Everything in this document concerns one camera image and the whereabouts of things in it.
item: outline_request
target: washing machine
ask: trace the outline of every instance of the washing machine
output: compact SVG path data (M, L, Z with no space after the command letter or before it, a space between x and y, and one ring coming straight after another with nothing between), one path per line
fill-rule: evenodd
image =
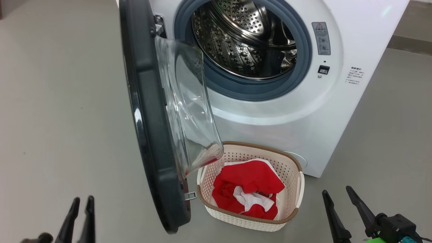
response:
M138 142L166 230L189 221L186 176L220 157L221 141L285 151L320 177L408 1L120 0Z

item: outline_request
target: brown basket rim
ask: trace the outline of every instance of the brown basket rim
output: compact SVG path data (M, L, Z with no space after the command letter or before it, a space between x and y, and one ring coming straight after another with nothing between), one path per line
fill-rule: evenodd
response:
M291 154L285 153L285 152L277 150L277 149L273 149L273 148L269 148L269 147L261 146L261 145L256 145L256 144L248 144L248 143L234 142L234 141L224 141L223 145L237 145L237 146L251 147L251 148L257 148L257 149L267 150L267 151L273 152L273 153L278 153L278 154L286 156L286 157L290 158L292 161L294 161L294 163L297 166L299 172L303 171L300 163ZM241 215L241 214L236 214L236 213L227 211L225 209L221 209L221 208L218 208L218 207L215 207L215 206L211 205L206 200L204 200L203 195L201 194L201 187L200 187L200 185L197 185L197 193L198 193L198 197L200 198L201 202L206 207L209 207L209 208L211 208L213 210L216 210L216 211L224 213L224 214L228 214L228 215L231 215L231 216L234 216L234 217L239 217L239 218L242 218L242 219L251 220L251 221L255 221L255 222L259 222L259 223L285 224L288 221L290 221L291 219L293 219L297 215L297 212L299 211L299 208L295 208L288 217L286 217L286 218L284 218L282 220L268 220L268 219L262 219L262 218L255 218L255 217L245 216L245 215Z

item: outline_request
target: laundry basket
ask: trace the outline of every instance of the laundry basket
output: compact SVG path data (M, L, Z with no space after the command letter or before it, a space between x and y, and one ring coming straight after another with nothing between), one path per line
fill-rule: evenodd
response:
M305 190L302 167L291 155L282 151L254 144L224 142L223 157L198 170L197 192L209 214L226 223L240 227L274 232L280 230L297 214ZM268 160L282 180L285 188L277 194L278 215L275 220L266 220L229 212L217 207L212 197L213 182L225 162L247 161L255 158Z

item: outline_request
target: door glass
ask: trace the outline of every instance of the door glass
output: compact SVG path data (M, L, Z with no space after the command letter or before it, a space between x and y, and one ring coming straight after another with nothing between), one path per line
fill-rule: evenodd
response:
M207 95L203 53L198 47L159 36L155 43L174 148L186 177L223 155Z

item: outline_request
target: basket handle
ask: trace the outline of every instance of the basket handle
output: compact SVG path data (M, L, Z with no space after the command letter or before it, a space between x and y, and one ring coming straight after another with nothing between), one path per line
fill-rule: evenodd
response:
M295 204L296 208L300 208L300 204L302 204L303 194L305 192L305 175L302 171L300 171L298 183L297 183L297 203Z
M197 185L200 185L203 182L204 176L206 175L206 171L207 171L207 166L198 169Z

